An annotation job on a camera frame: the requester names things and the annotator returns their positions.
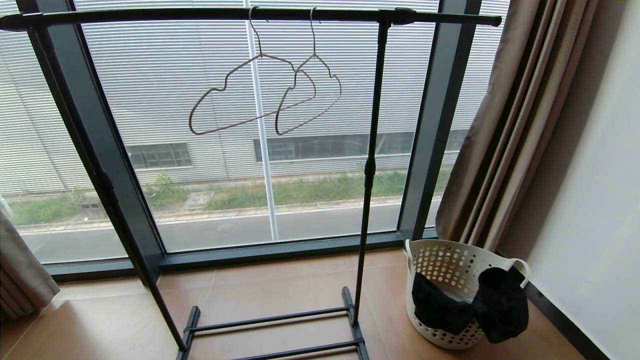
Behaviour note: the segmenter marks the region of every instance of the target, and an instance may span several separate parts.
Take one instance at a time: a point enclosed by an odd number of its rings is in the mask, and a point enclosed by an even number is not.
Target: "building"
[[[509,1],[485,1],[481,12],[506,15]],[[78,10],[150,6],[244,6],[235,1],[76,0]],[[251,1],[250,6],[290,6],[286,1]],[[438,1],[296,1],[311,8],[388,8],[406,6],[435,12]],[[13,0],[0,0],[0,14],[16,12]],[[309,22],[255,21],[265,53],[300,64],[312,54]],[[381,102],[378,168],[405,169],[412,147],[428,65],[433,24],[393,27],[389,33]],[[277,136],[266,118],[273,176],[358,170],[368,144],[376,56],[374,24],[314,24],[317,53],[340,78],[342,96],[322,117]],[[142,184],[166,172],[176,183],[255,179],[263,174],[257,122],[195,136],[188,115],[210,87],[223,86],[225,74],[246,61],[246,24],[130,22],[83,26],[91,56],[118,131]],[[453,164],[488,85],[502,28],[476,30],[444,163]],[[27,34],[0,34],[0,194],[56,193],[91,188],[66,132]],[[291,66],[276,60],[258,63],[264,112],[278,107],[292,83]],[[305,70],[316,82],[316,98],[282,113],[284,128],[313,117],[339,93],[319,62]],[[301,78],[285,104],[313,94]],[[229,77],[228,90],[213,93],[194,116],[197,130],[256,116],[256,89],[249,66]]]

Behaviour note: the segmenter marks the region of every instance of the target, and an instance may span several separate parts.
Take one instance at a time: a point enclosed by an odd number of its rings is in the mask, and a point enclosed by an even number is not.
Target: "curtain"
[[[19,318],[48,305],[60,291],[51,275],[0,211],[1,318]]]
[[[596,4],[512,0],[487,93],[436,215],[439,238],[495,250],[561,121]]]

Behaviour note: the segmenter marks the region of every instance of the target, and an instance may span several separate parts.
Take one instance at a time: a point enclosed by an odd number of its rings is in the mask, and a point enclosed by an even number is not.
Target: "perforated basket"
[[[529,265],[521,259],[505,259],[479,247],[446,240],[407,240],[406,312],[416,330],[430,342],[444,348],[472,347],[484,336],[475,319],[459,335],[425,326],[415,315],[412,289],[416,272],[426,276],[448,296],[471,303],[478,289],[478,275],[487,268],[509,270],[516,262],[524,267],[524,287],[529,281]]]

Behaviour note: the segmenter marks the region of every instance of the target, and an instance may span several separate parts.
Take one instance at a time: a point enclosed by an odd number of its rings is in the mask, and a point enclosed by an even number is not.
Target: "clothes rack horizontal bar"
[[[250,357],[242,357],[240,359],[235,360],[268,360],[268,359],[279,359],[281,357],[289,357],[303,354],[311,354],[313,352],[327,351],[327,350],[335,350],[338,348],[346,348],[346,347],[354,347],[357,346],[358,342],[356,340],[345,341],[343,343],[334,343],[329,345],[320,345],[316,347],[307,347],[300,348],[297,350],[283,351],[283,352],[273,352],[271,354],[264,354],[258,356],[250,356]]]
[[[198,327],[191,328],[190,331],[200,332],[200,331],[227,329],[229,327],[239,327],[239,326],[245,326],[245,325],[255,325],[257,323],[276,322],[280,320],[290,320],[295,318],[305,318],[308,316],[339,313],[341,311],[348,311],[348,310],[349,310],[349,306],[340,306],[340,307],[333,307],[329,309],[306,311],[304,313],[270,316],[268,318],[259,318],[259,319],[245,320],[245,321],[239,321],[239,322],[228,322],[228,323],[221,323],[218,325],[198,326]]]
[[[0,29],[28,29],[64,24],[92,22],[152,21],[152,20],[248,20],[247,8],[157,8],[128,10],[97,10],[61,13],[24,13],[0,18]],[[254,8],[253,20],[309,20],[309,9]],[[499,16],[416,12],[409,8],[389,10],[314,10],[314,20],[378,22],[381,19],[396,25],[413,22],[448,22],[498,26]]]

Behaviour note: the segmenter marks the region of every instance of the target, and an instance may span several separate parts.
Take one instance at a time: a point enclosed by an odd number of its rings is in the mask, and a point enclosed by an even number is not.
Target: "clothes rack vertical pole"
[[[86,129],[83,123],[79,121],[79,114],[74,105],[74,98],[70,93],[69,87],[65,82],[65,75],[57,62],[57,55],[54,44],[48,33],[47,27],[61,24],[81,24],[85,22],[115,22],[115,21],[134,21],[134,20],[188,20],[188,19],[235,19],[248,20],[249,9],[246,8],[204,8],[204,9],[138,9],[138,10],[106,10],[96,12],[65,12],[65,13],[29,13],[7,15],[0,19],[0,29],[9,31],[29,31],[36,38],[36,43],[44,53],[43,67],[52,74],[52,83],[50,86],[55,88],[60,95],[61,104],[64,110],[70,114],[71,127],[69,131],[75,131],[79,134],[81,146],[86,147],[88,154],[87,163],[90,164],[90,174],[96,190],[100,191],[100,199],[109,214],[116,231],[123,242],[132,244],[134,250],[129,255],[132,262],[136,265],[141,278],[149,287],[160,312],[169,327],[169,330],[178,346],[177,360],[187,360],[189,352],[193,344],[193,340],[198,332],[213,331],[220,329],[229,329],[233,327],[255,325],[259,323],[277,322],[282,320],[290,320],[295,318],[305,318],[310,316],[327,315],[334,313],[343,313],[349,318],[349,324],[353,333],[353,340],[343,341],[341,343],[333,343],[328,345],[320,345],[316,347],[300,348],[285,352],[277,352],[272,354],[264,354],[258,356],[244,357],[236,360],[267,360],[277,359],[281,357],[297,356],[302,354],[311,354],[327,350],[340,348],[355,348],[358,352],[360,360],[368,360],[369,355],[365,346],[364,336],[360,329],[360,301],[362,298],[362,278],[364,274],[364,257],[365,246],[367,244],[367,232],[369,225],[369,212],[371,210],[371,193],[373,188],[374,176],[376,173],[376,138],[378,133],[378,117],[380,114],[380,100],[382,92],[383,66],[385,61],[385,49],[387,44],[388,29],[392,24],[410,24],[412,22],[450,22],[457,24],[486,24],[498,26],[501,22],[500,17],[463,15],[463,14],[441,14],[441,13],[419,13],[407,8],[396,8],[395,10],[316,10],[314,20],[338,20],[338,21],[366,21],[378,22],[378,41],[376,70],[374,78],[374,93],[371,107],[371,126],[369,133],[369,146],[367,153],[367,161],[365,163],[365,193],[364,204],[362,210],[362,228],[360,231],[360,246],[358,249],[358,270],[356,276],[356,293],[355,302],[351,299],[351,293],[346,286],[342,289],[342,299],[344,306],[333,307],[329,309],[320,309],[315,311],[306,311],[302,313],[293,313],[280,316],[270,316],[266,318],[258,318],[252,320],[244,320],[239,322],[229,322],[216,325],[198,326],[200,318],[200,309],[193,306],[189,314],[187,326],[184,329],[182,337],[180,337],[175,323],[173,322],[168,308],[162,299],[157,284],[153,281],[153,277],[146,265],[140,250],[135,246],[132,240],[132,232],[129,225],[119,208],[118,201],[113,193],[113,186],[108,175],[100,167],[100,163],[95,157],[92,149],[91,141],[87,137]],[[308,12],[302,9],[265,9],[257,8],[255,20],[308,20]],[[91,59],[86,55],[86,61],[91,63]]]

